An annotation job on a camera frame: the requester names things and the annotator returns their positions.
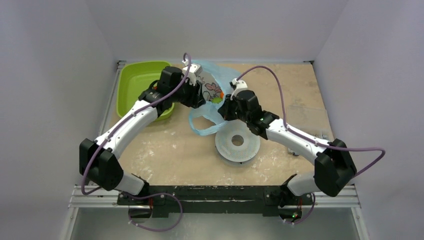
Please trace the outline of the blue plastic bag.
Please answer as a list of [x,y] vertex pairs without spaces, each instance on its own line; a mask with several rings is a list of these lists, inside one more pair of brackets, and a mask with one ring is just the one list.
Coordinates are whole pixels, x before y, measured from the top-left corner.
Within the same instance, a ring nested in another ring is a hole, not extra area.
[[[215,104],[211,100],[219,98],[220,94],[224,96],[233,92],[230,82],[240,75],[240,72],[234,68],[220,66],[210,61],[194,60],[195,64],[201,65],[203,71],[201,74],[202,94],[205,99],[205,104],[199,108],[193,108],[188,115],[188,122],[192,131],[199,136],[207,136],[217,133],[228,122],[218,113],[218,109],[223,105]],[[204,129],[198,129],[194,126],[193,120],[203,117],[212,123],[213,126]]]

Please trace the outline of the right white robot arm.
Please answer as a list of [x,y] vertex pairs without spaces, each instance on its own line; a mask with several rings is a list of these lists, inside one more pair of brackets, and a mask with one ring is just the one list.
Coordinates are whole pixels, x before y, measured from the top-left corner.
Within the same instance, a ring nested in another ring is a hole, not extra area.
[[281,185],[280,196],[288,204],[312,192],[335,197],[357,173],[343,141],[316,138],[288,125],[278,115],[263,110],[251,90],[242,90],[236,96],[227,94],[218,113],[225,120],[244,122],[254,135],[286,146],[311,162],[312,172],[294,174]]

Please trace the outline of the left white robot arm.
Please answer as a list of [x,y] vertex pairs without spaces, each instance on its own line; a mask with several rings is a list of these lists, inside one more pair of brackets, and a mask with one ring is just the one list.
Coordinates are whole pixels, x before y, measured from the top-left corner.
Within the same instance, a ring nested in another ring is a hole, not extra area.
[[149,199],[149,183],[127,173],[119,163],[126,147],[141,130],[158,119],[174,103],[198,108],[206,103],[202,94],[202,67],[192,63],[182,69],[165,67],[160,78],[144,90],[129,110],[112,128],[94,140],[79,145],[79,172],[104,190],[118,190],[138,205]]

